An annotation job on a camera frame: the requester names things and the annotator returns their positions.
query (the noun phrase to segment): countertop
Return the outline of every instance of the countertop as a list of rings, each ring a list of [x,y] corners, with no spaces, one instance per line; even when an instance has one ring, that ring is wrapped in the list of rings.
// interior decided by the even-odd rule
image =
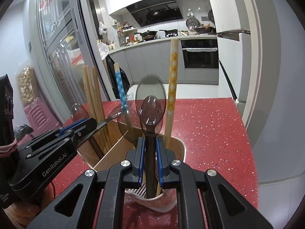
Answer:
[[[160,38],[160,39],[155,39],[155,40],[149,40],[146,42],[136,43],[136,44],[129,45],[129,46],[120,47],[120,48],[114,49],[112,51],[109,51],[109,54],[113,54],[115,52],[119,52],[121,50],[125,50],[125,49],[131,48],[131,47],[136,47],[136,46],[141,46],[141,45],[145,45],[145,44],[156,43],[156,42],[161,42],[161,41],[165,41],[165,40],[171,40],[171,39],[180,39],[180,40],[217,39],[217,35],[216,34],[215,35],[214,34],[200,34],[200,35],[188,35],[188,36]]]
[[[105,113],[117,104],[105,102]],[[231,98],[176,100],[172,136],[185,143],[188,165],[201,171],[217,170],[258,208],[254,158],[245,127]],[[76,156],[54,179],[56,194],[87,169],[84,161]],[[162,214],[125,197],[123,228],[177,229],[177,207]]]

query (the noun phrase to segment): refrigerator handle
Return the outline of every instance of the refrigerator handle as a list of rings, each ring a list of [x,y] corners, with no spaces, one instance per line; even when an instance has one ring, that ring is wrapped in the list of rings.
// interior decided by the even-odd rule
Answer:
[[[75,7],[73,7],[71,9],[71,15],[72,15],[72,22],[73,22],[73,26],[74,26],[74,29],[75,29],[77,41],[78,41],[79,44],[81,44],[81,43],[83,43],[83,39],[82,39],[80,31],[79,31],[79,26],[78,26],[77,16],[76,16],[76,12],[75,12]]]

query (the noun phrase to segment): pink plastic stool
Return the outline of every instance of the pink plastic stool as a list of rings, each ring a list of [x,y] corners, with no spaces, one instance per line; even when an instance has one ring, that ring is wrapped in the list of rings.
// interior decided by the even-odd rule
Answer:
[[[24,112],[36,135],[40,135],[48,130],[54,130],[60,125],[39,97],[30,105],[27,105],[24,108]]]

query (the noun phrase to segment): metal screw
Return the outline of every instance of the metal screw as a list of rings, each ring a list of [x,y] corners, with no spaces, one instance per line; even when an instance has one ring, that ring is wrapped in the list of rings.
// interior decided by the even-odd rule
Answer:
[[[216,176],[217,172],[213,169],[210,169],[207,171],[207,174],[210,176],[210,177],[214,177]]]
[[[129,162],[128,160],[124,160],[124,161],[121,162],[121,165],[122,165],[123,167],[127,167],[127,166],[130,165],[130,162]]]
[[[172,165],[173,165],[173,166],[179,166],[179,165],[181,165],[181,161],[175,159],[175,160],[172,161]]]
[[[85,171],[85,176],[86,177],[91,177],[91,176],[93,176],[94,175],[94,170],[92,170],[92,169],[89,169],[89,170],[86,170]]]

